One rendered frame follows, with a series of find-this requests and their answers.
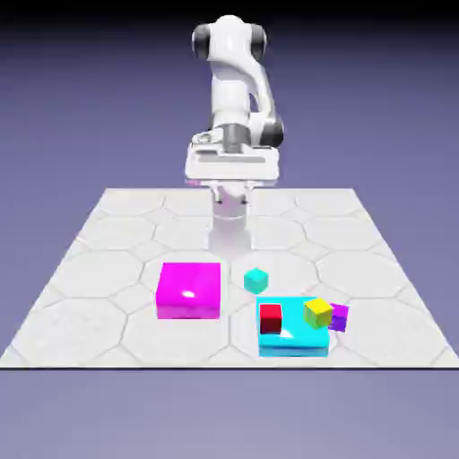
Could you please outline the small red cube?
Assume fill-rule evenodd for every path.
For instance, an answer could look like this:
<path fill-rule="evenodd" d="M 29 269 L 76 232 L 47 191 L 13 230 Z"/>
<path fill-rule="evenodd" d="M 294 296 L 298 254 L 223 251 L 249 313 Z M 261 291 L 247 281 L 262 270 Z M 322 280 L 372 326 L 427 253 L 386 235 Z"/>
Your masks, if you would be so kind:
<path fill-rule="evenodd" d="M 263 303 L 259 306 L 259 333 L 280 334 L 282 310 L 279 303 Z"/>

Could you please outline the large cyan box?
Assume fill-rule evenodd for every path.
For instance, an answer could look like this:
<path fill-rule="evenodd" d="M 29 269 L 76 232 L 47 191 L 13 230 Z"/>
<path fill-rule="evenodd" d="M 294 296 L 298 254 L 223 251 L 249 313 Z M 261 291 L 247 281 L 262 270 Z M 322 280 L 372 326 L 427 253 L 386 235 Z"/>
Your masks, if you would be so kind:
<path fill-rule="evenodd" d="M 326 357 L 330 336 L 327 327 L 314 329 L 304 319 L 304 306 L 314 296 L 257 296 L 255 303 L 258 354 L 260 357 Z M 279 333 L 261 333 L 260 307 L 280 304 Z"/>

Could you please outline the small purple cube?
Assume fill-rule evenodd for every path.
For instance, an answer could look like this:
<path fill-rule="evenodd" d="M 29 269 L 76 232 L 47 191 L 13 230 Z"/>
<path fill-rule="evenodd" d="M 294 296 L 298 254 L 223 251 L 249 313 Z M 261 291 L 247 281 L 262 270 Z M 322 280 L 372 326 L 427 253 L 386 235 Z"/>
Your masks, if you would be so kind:
<path fill-rule="evenodd" d="M 349 307 L 335 303 L 331 303 L 330 306 L 332 307 L 333 314 L 328 328 L 336 332 L 344 333 L 347 325 Z"/>

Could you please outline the small yellow cube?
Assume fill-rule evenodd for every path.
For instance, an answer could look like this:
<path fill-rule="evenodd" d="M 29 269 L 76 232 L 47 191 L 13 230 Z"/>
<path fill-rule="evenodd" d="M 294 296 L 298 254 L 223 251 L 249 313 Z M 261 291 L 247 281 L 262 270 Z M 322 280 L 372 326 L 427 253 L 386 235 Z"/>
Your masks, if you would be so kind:
<path fill-rule="evenodd" d="M 304 303 L 304 320 L 311 327 L 327 327 L 333 318 L 332 306 L 322 298 L 314 298 Z"/>

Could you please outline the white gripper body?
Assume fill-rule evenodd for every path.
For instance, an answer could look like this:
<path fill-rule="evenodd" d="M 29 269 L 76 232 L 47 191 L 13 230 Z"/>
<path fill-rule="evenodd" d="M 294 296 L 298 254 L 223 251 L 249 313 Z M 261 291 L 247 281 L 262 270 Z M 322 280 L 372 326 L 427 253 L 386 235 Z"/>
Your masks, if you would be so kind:
<path fill-rule="evenodd" d="M 241 153 L 225 153 L 220 144 L 188 145 L 185 177 L 193 185 L 215 182 L 275 182 L 280 176 L 279 151 L 243 146 Z"/>

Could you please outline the small teal cube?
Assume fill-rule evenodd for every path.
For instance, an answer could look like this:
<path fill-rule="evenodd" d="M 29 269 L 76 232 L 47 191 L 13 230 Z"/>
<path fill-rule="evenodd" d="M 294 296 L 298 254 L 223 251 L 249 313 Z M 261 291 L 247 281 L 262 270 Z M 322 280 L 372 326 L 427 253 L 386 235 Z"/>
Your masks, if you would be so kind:
<path fill-rule="evenodd" d="M 269 274 L 259 268 L 253 268 L 244 274 L 244 289 L 252 294 L 260 294 L 265 291 L 269 283 Z"/>

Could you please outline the large magenta box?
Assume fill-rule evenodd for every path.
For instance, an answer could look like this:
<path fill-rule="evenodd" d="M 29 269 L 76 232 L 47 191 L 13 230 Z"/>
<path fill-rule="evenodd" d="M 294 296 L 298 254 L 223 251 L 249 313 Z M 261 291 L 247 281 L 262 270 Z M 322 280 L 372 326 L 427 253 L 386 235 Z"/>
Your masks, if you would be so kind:
<path fill-rule="evenodd" d="M 155 306 L 159 319 L 219 319 L 221 264 L 164 263 Z"/>

